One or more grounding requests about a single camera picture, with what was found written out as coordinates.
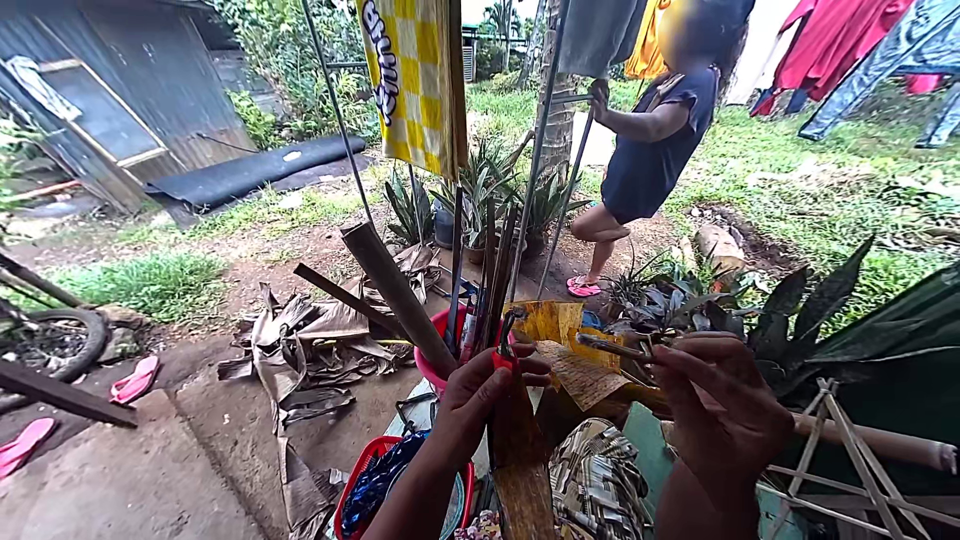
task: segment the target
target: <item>pliers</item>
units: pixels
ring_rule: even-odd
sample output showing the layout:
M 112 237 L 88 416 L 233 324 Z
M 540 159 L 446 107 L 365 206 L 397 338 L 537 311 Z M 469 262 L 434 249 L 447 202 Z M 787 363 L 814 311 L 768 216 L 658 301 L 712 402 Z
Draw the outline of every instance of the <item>pliers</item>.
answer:
M 493 369 L 505 367 L 511 371 L 514 370 L 518 360 L 514 356 L 514 350 L 510 347 L 510 330 L 514 327 L 516 315 L 512 310 L 507 311 L 503 316 L 503 325 L 500 327 L 500 342 L 493 350 Z

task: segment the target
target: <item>red basket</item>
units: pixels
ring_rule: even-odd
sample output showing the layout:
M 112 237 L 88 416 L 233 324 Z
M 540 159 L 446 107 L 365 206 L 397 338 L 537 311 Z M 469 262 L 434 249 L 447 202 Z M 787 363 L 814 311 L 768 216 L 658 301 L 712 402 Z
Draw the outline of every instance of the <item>red basket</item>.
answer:
M 367 469 L 367 465 L 370 465 L 373 455 L 384 455 L 388 450 L 394 447 L 394 445 L 402 440 L 401 437 L 392 437 L 390 435 L 382 435 L 376 437 L 374 440 L 367 443 L 367 446 L 364 447 L 363 452 L 360 453 L 360 457 L 357 458 L 357 462 L 353 465 L 353 470 L 350 471 L 350 478 L 347 479 L 347 486 L 344 487 L 344 492 L 340 494 L 340 501 L 337 502 L 337 511 L 333 514 L 333 531 L 337 535 L 337 540 L 354 540 L 359 539 L 363 536 L 364 531 L 367 529 L 366 525 L 360 527 L 356 533 L 353 534 L 349 539 L 344 538 L 342 523 L 342 514 L 344 511 L 344 503 L 347 502 L 347 496 L 353 491 L 353 484 L 356 483 L 357 477 L 360 476 L 360 473 L 364 472 Z M 460 527 L 465 528 L 469 525 L 470 519 L 470 505 L 473 503 L 473 463 L 467 462 L 467 467 L 462 471 L 464 477 L 464 518 L 460 522 Z

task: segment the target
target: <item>hand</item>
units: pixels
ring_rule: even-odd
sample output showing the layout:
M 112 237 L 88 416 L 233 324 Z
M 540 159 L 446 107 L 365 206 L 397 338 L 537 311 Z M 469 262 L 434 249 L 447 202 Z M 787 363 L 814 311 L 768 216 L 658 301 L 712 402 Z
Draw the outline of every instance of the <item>hand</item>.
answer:
M 590 84 L 590 94 L 593 98 L 590 100 L 590 110 L 593 111 L 593 119 L 601 124 L 607 115 L 607 102 L 610 101 L 610 87 L 606 79 L 595 79 Z
M 694 332 L 654 348 L 654 377 L 676 421 L 680 458 L 724 511 L 754 500 L 754 484 L 793 432 L 753 353 L 732 333 Z
M 514 355 L 519 358 L 523 381 L 528 386 L 550 384 L 550 364 L 527 357 L 537 349 L 536 345 L 515 343 L 512 347 Z M 424 443 L 430 445 L 432 455 L 448 462 L 457 471 L 464 467 L 480 445 L 493 404 L 511 387 L 510 370 L 499 368 L 494 371 L 492 353 L 493 349 L 487 349 L 450 375 L 433 431 Z

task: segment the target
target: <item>leg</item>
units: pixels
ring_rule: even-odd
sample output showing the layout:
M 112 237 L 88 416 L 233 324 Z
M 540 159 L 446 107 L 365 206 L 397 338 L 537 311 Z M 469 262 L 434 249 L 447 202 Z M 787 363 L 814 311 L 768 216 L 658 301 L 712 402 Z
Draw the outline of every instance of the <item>leg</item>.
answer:
M 597 283 L 607 259 L 613 254 L 614 242 L 628 236 L 630 229 L 620 225 L 603 203 L 600 203 L 574 220 L 572 230 L 577 238 L 586 242 L 596 242 L 593 247 L 590 271 L 584 277 L 583 283 Z

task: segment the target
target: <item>yellow checkered towel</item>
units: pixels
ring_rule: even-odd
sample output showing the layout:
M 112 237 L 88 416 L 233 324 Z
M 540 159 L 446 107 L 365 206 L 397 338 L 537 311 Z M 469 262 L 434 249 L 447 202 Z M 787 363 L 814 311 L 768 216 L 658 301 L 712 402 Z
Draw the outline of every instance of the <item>yellow checkered towel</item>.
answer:
M 459 2 L 356 3 L 384 156 L 456 180 L 467 159 Z

